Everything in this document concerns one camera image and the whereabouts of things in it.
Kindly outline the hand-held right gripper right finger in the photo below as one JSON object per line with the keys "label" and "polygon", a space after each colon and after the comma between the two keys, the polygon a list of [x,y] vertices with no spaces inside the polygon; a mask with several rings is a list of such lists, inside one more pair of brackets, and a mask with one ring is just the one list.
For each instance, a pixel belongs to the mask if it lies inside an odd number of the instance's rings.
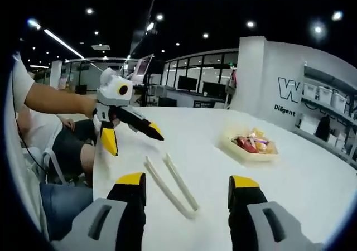
{"label": "hand-held right gripper right finger", "polygon": [[232,250],[322,250],[322,243],[310,241],[301,223],[268,201],[250,178],[229,177],[228,209]]}

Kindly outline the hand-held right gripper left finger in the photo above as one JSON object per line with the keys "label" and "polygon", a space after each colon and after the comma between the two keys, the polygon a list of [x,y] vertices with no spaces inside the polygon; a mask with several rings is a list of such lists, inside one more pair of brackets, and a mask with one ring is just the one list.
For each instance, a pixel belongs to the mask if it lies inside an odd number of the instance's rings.
{"label": "hand-held right gripper left finger", "polygon": [[51,245],[55,250],[141,250],[146,224],[146,174],[124,175],[108,196],[96,199],[71,230]]}

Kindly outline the person's left hand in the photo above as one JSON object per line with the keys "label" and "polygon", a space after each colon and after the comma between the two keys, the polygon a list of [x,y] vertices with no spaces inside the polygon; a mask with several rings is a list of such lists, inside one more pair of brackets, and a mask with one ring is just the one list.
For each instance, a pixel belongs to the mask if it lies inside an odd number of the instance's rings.
{"label": "person's left hand", "polygon": [[98,101],[96,99],[85,97],[82,101],[82,114],[89,119],[93,119],[97,103]]}

